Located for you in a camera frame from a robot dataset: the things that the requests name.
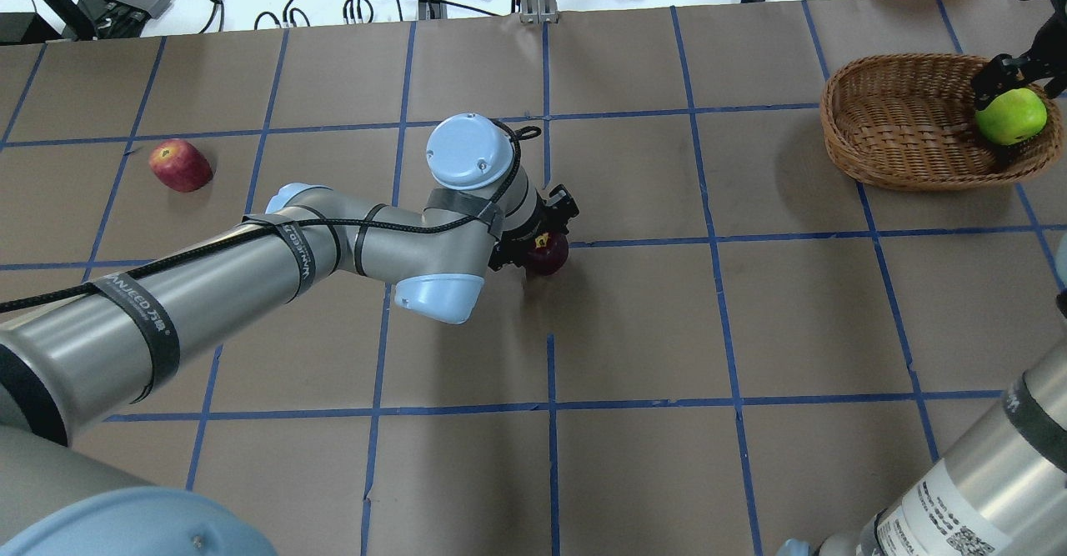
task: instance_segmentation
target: red apple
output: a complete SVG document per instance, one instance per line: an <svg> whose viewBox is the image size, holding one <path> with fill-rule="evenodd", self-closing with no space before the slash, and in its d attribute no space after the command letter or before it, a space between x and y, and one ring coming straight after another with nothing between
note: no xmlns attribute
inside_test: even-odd
<svg viewBox="0 0 1067 556"><path fill-rule="evenodd" d="M159 143L148 156L148 166L163 185L178 192L196 191L212 176L209 161L184 139Z"/></svg>
<svg viewBox="0 0 1067 556"><path fill-rule="evenodd" d="M563 266L570 251L564 234L545 232L534 238L534 247L526 252L523 266L534 274L550 275Z"/></svg>

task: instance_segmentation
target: blue tape line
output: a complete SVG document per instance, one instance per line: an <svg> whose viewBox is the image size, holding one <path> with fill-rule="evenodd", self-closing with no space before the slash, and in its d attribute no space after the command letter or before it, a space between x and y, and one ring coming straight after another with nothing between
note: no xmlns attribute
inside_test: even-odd
<svg viewBox="0 0 1067 556"><path fill-rule="evenodd" d="M961 226L958 229L899 229L879 231L880 237L922 237L939 234L1018 234L1030 233L1032 226Z"/></svg>
<svg viewBox="0 0 1067 556"><path fill-rule="evenodd" d="M746 241L802 241L810 239L851 239L871 237L871 232L826 232L811 234L736 234L715 238L719 243L737 243Z"/></svg>
<svg viewBox="0 0 1067 556"><path fill-rule="evenodd" d="M1056 257L1054 253L1052 253L1052 248L1049 245L1048 239L1045 238L1041 225L1037 222L1037 213L1034 211L1033 205L1030 204L1030 198L1026 197L1026 190L1022 189L1021 184L1016 184L1015 192L1018 194L1019 202L1022 203L1022 207L1026 211L1026 218L1030 219L1030 231L1033 231L1037 235L1037 243L1040 244L1041 253L1045 254L1045 260L1049 264L1049 270L1052 272L1052 279L1056 282L1056 288L1060 291L1063 291L1064 282L1056 273Z"/></svg>
<svg viewBox="0 0 1067 556"><path fill-rule="evenodd" d="M925 400L986 400L999 397L999 390L960 390L951 392L923 392ZM796 406L847 404L867 402L898 402L914 399L913 393L896 394L827 394L812 396L754 396L743 398L744 406ZM570 402L510 402L500 404L473 404L453 407L391 407L391 408L334 408L313 410L267 410L209 412L209 420L264 420L286 418L359 418L372 416L455 416L495 414L507 412L551 412L583 410L647 410L683 408L732 408L731 398L684 398L659 400L576 400ZM146 420L198 420L195 412L163 412L115 414L108 423L144 423Z"/></svg>
<svg viewBox="0 0 1067 556"><path fill-rule="evenodd" d="M631 109L622 112L575 112L574 114L553 114L550 120L598 120L636 118L636 116L676 116L689 114L688 109Z"/></svg>
<svg viewBox="0 0 1067 556"><path fill-rule="evenodd" d="M745 398L745 406L842 404L867 402L904 402L915 399L908 394L854 394L842 396L765 396Z"/></svg>
<svg viewBox="0 0 1067 556"><path fill-rule="evenodd" d="M274 420L285 418L351 418L373 416L371 408L327 408L316 410L265 410L212 412L209 420Z"/></svg>
<svg viewBox="0 0 1067 556"><path fill-rule="evenodd" d="M706 237L673 237L663 239L614 239L600 241L572 241L572 249L582 250L586 248L631 248L631 245L685 245L694 243L707 243Z"/></svg>
<svg viewBox="0 0 1067 556"><path fill-rule="evenodd" d="M744 107L706 107L697 108L697 114L714 114L714 112L763 112L771 109L816 109L815 102L798 102L790 105L744 105Z"/></svg>
<svg viewBox="0 0 1067 556"><path fill-rule="evenodd" d="M103 419L103 423L146 423L146 422L171 422L171 420L198 420L198 412L155 412L137 414L112 414Z"/></svg>
<svg viewBox="0 0 1067 556"><path fill-rule="evenodd" d="M719 249L716 241L715 223L712 219L711 201L708 198L707 182L704 177L704 157L700 146L700 131L697 127L697 111L694 108L692 82L689 78L689 63L685 54L685 41L682 39L682 27L678 20L678 9L670 6L671 22L674 25L674 41L678 43L678 54L682 62L682 78L685 82L686 106L689 108L689 130L692 133L692 150L696 157L697 179L700 184L701 205L704 210L704 222L707 226L707 244L712 251L712 272L715 276L715 293L719 304L719 319L722 324L722 339L726 348L727 367L730 372L730 393L734 403L734 423L737 428L737 449L740 457L742 480L745 484L745 501L748 506L748 521L752 534L752 547L757 556L763 554L763 543L760 537L760 522L757 517L755 491L752 486L752 470L748 459L748 439L745 433L744 402L740 393L740 383L737 379L737 363L734 359L733 338L730 334L730 316L727 313L726 292L722 286L722 269L719 263Z"/></svg>
<svg viewBox="0 0 1067 556"><path fill-rule="evenodd" d="M141 95L141 104L138 105L137 116L133 118L133 126L130 127L130 134L126 138L126 148L123 149L123 158L118 161L118 171L115 172L115 180L111 184L111 192L108 194L108 203L103 206L103 216L100 217L100 225L96 228L96 237L93 239L93 249L89 253L89 260L85 266L81 282L85 283L92 274L92 268L96 260L96 253L100 251L100 241L103 240L103 229L108 226L108 219L111 218L111 209L115 205L115 196L118 194L118 184L123 180L123 173L126 171L126 163L129 162L130 153L133 149L133 138L137 137L138 127L141 127L141 118L144 116L144 109L148 105L148 96L152 95L152 86L156 83L156 74L159 73L159 63L163 60L163 50L166 48L166 36L159 39L159 48L156 50L156 61L152 63L152 73L148 74L148 82L145 82L144 93Z"/></svg>
<svg viewBox="0 0 1067 556"><path fill-rule="evenodd" d="M808 21L808 32L811 34L812 44L815 47L815 55L818 58L818 66L823 69L823 80L830 78L830 69L826 66L826 55L823 53L823 43L818 39L818 32L815 31L815 19L811 16L811 9L808 6L807 0L800 1L800 6L803 9L805 20Z"/></svg>
<svg viewBox="0 0 1067 556"><path fill-rule="evenodd" d="M389 301L393 285L385 285L382 297L382 324L378 332L378 364L375 368L375 397L370 416L370 434L367 439L367 472L363 484L363 518L360 529L360 554L366 555L370 539L370 490L375 487L375 467L378 461L378 427L381 422L382 384L385 379L385 343L389 332Z"/></svg>
<svg viewBox="0 0 1067 556"><path fill-rule="evenodd" d="M171 133L164 136L138 136L133 138L138 142L154 142L161 139L203 139L203 138L241 138L246 136L258 136L261 129L240 129L237 131L198 131L197 133Z"/></svg>
<svg viewBox="0 0 1067 556"><path fill-rule="evenodd" d="M400 176L403 165L403 141L404 131L408 125L408 97L411 92L411 68L415 55L415 31L417 23L412 21L408 32L408 54L404 58L403 68L403 90L400 96L400 125L397 130L397 158L396 166L393 169L393 206L396 206L400 196ZM385 347L389 332L389 301L393 298L393 285L385 285L385 292L382 296L382 324L378 334L378 365L375 370L375 400L373 409L376 414L370 416L370 434L367 439L367 472L364 477L363 487L363 517L360 527L360 554L366 555L370 541L370 490L375 487L375 467L378 461L378 430L381 416L377 412L382 408L382 384L385 378Z"/></svg>
<svg viewBox="0 0 1067 556"><path fill-rule="evenodd" d="M867 226L872 233L871 242L874 244L874 255L878 260L881 282L886 286L889 308L893 313L893 323L896 325L896 336L901 341L904 364L908 370L908 377L911 379L911 391L914 394L915 407L919 409L919 420L923 426L923 434L926 436L926 448L929 450L930 460L937 462L940 459L940 455L937 449L937 440L934 438L934 427L930 425L929 414L926 412L926 401L923 399L923 388L919 382L919 374L914 370L911 345L908 340L908 334L904 329L904 317L901 316L901 306L896 301L896 292L893 290L893 280L889 275L889 265L886 263L886 254L881 249L881 239L874 222L874 213L871 211L871 203L867 200L866 190L863 185L857 181L856 191L859 193L860 203L863 205L863 217L866 219Z"/></svg>
<svg viewBox="0 0 1067 556"><path fill-rule="evenodd" d="M363 131L366 129L397 129L400 123L370 123L370 124L323 124L319 127L283 127L271 129L271 136L283 136L286 133L324 133L324 131Z"/></svg>
<svg viewBox="0 0 1067 556"><path fill-rule="evenodd" d="M552 556L559 556L559 443L556 408L556 336L545 339L548 355L548 494L552 512Z"/></svg>
<svg viewBox="0 0 1067 556"><path fill-rule="evenodd" d="M959 392L926 392L923 398L927 400L988 400L1003 395L999 390L965 390Z"/></svg>
<svg viewBox="0 0 1067 556"><path fill-rule="evenodd" d="M0 149L3 149L7 145L7 139L11 139L11 131L15 128L15 120L18 120L18 113L22 112L22 105L26 104L26 97L30 95L30 85L33 85L33 79L37 77L37 69L41 68L41 61L45 59L45 48L48 48L48 44L42 44L41 50L37 51L37 59L33 62L33 68L30 69L30 77L26 80L26 85L22 85L22 93L18 95L18 101L15 102L15 110L11 113L11 118L7 120L7 127L4 127L3 137L0 138Z"/></svg>
<svg viewBox="0 0 1067 556"><path fill-rule="evenodd" d="M586 400L557 402L557 410L637 410L652 408L719 408L734 406L733 398L687 398L681 400Z"/></svg>
<svg viewBox="0 0 1067 556"><path fill-rule="evenodd" d="M196 440L193 441L193 454L189 458L189 475L186 477L186 491L193 491L196 483L196 468L200 465L200 454L204 446L204 431L207 429L208 415L211 412L211 398L214 396L214 381L219 375L219 360L222 346L214 349L211 359L211 372L207 375L207 387L204 390L204 402L201 406L200 422L196 425Z"/></svg>
<svg viewBox="0 0 1067 556"><path fill-rule="evenodd" d="M403 143L408 130L408 97L411 94L411 63L415 57L415 28L408 32L408 57L403 69L403 94L400 96L400 125L397 131L397 161L393 169L393 206L400 203L400 182L403 175Z"/></svg>
<svg viewBox="0 0 1067 556"><path fill-rule="evenodd" d="M962 54L964 47L960 47L959 38L956 36L956 29L952 28L952 21L949 19L949 10L944 9L944 2L941 0L934 1L937 2L937 10L941 13L941 20L944 21L944 28L949 31L953 50L956 50L957 54Z"/></svg>
<svg viewBox="0 0 1067 556"><path fill-rule="evenodd" d="M249 195L244 200L244 213L252 211L252 203L256 197L256 185L259 182L259 165L264 161L264 148L267 146L267 134L270 132L270 120L274 116L274 100L277 98L278 82L282 81L282 65L285 63L285 51L289 47L289 29L282 32L282 47L277 51L277 64L274 66L274 80L270 85L270 99L267 100L267 114L264 115L264 126L259 130L259 145L256 146L256 160L252 163L252 176L249 179Z"/></svg>
<svg viewBox="0 0 1067 556"><path fill-rule="evenodd" d="M544 23L541 23L541 82L542 95L544 97L544 102L541 105L541 133L544 134L544 138L541 139L542 145L544 145L544 182L541 184L541 189L547 189L548 180L552 179L552 130L550 128L552 124L552 100L550 99L552 82L548 73L550 62L548 23L544 21Z"/></svg>
<svg viewBox="0 0 1067 556"><path fill-rule="evenodd" d="M7 142L10 148L33 148L34 146L74 146L86 145L87 143L125 143L128 137L124 138L87 138L87 139L38 139L33 142Z"/></svg>

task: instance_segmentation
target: white label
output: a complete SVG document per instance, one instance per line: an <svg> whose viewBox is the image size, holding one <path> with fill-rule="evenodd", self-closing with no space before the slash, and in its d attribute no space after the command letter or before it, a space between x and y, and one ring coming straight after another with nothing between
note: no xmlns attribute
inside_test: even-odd
<svg viewBox="0 0 1067 556"><path fill-rule="evenodd" d="M886 556L996 556L1012 543L960 495L944 461L908 490L877 534Z"/></svg>

